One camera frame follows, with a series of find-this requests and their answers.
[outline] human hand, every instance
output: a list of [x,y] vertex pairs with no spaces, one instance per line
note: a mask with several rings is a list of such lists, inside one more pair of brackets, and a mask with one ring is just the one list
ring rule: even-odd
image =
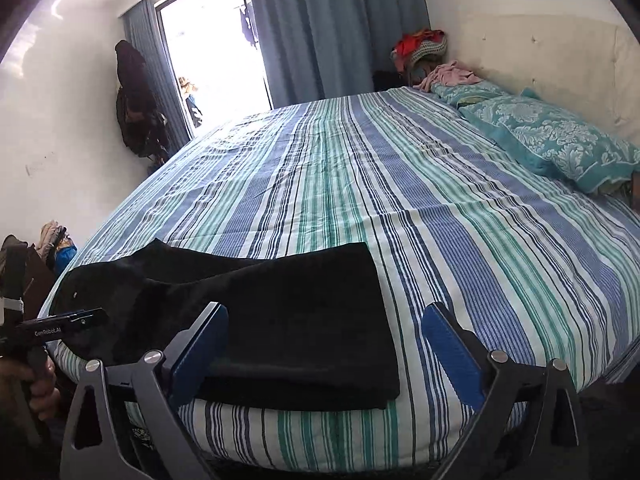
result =
[[56,366],[47,358],[44,376],[37,379],[34,371],[19,361],[0,357],[0,378],[18,379],[31,383],[29,407],[40,420],[53,418],[60,405],[60,391],[56,388]]

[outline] clothes pile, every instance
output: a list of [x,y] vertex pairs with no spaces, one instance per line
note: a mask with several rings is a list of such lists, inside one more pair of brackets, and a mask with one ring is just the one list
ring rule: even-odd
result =
[[433,83],[440,83],[444,86],[473,85],[481,82],[476,74],[471,72],[457,59],[448,63],[438,65],[420,84],[414,86],[415,89],[425,92],[431,91]]
[[420,60],[440,61],[447,51],[447,35],[442,30],[424,28],[405,34],[391,51],[398,72],[410,71]]
[[36,252],[56,277],[62,274],[78,249],[66,232],[66,227],[55,220],[47,222],[40,230]]

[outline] teal patterned pillowcase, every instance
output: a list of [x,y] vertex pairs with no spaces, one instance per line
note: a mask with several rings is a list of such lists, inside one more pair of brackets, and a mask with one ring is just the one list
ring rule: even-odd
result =
[[433,83],[431,91],[455,108],[474,105],[501,95],[510,95],[506,90],[488,81],[457,86],[444,86],[440,83]]
[[640,150],[564,108],[503,96],[460,112],[535,174],[568,179],[584,193],[612,189],[640,170]]

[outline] black towel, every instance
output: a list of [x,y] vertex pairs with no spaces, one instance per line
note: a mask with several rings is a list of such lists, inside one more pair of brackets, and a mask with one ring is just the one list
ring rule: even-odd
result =
[[399,394],[394,343],[364,243],[249,260],[155,240],[126,258],[69,272],[51,313],[106,310],[106,326],[64,342],[84,359],[114,365],[164,349],[210,301],[228,309],[228,346],[199,398],[341,411],[384,408]]

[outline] mattress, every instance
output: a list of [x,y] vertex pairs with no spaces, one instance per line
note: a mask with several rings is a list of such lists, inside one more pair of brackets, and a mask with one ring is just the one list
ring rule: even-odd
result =
[[[360,471],[444,457],[472,412],[420,334],[433,301],[517,362],[564,359],[578,390],[628,357],[640,335],[640,217],[529,173],[453,108],[413,89],[220,126],[140,185],[70,268],[127,256],[156,237],[251,258],[364,241],[375,260],[400,396],[354,412],[201,399],[180,409],[206,453],[247,464]],[[84,362],[62,343],[50,350],[77,381]]]

